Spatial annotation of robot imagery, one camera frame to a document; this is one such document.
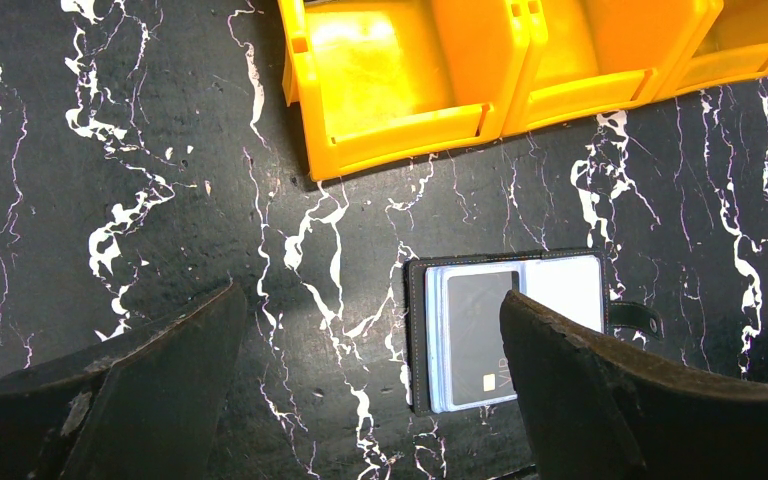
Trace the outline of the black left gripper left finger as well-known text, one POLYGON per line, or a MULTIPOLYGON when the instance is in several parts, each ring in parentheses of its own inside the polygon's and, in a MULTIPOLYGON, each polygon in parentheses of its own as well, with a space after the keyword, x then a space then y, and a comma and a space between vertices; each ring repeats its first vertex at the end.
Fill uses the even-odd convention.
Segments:
POLYGON ((0 378, 0 479, 202 478, 246 309, 230 282, 0 378))

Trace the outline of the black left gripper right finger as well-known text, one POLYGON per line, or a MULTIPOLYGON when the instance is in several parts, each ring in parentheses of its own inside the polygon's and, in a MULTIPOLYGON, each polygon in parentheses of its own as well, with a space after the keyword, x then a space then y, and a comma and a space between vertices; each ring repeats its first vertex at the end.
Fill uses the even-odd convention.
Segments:
POLYGON ((768 479, 768 384, 694 369, 511 291, 500 331, 542 479, 768 479))

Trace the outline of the grey card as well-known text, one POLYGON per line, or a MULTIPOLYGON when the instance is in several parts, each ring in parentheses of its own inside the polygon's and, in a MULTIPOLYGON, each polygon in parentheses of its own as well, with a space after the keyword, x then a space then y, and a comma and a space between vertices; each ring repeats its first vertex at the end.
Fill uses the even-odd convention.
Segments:
POLYGON ((515 270, 454 275, 447 279, 449 393, 447 406, 462 410, 516 396, 499 326, 502 301, 519 287, 515 270))

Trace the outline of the black leather card holder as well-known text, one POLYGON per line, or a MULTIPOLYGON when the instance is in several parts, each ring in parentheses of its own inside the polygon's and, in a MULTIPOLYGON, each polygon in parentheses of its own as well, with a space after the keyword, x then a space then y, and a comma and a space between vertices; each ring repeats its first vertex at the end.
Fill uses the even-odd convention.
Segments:
POLYGON ((408 261, 413 411, 441 414, 516 399, 499 322, 509 291, 600 333, 627 328, 661 338, 653 309, 611 299, 606 264, 604 252, 593 248, 408 261))

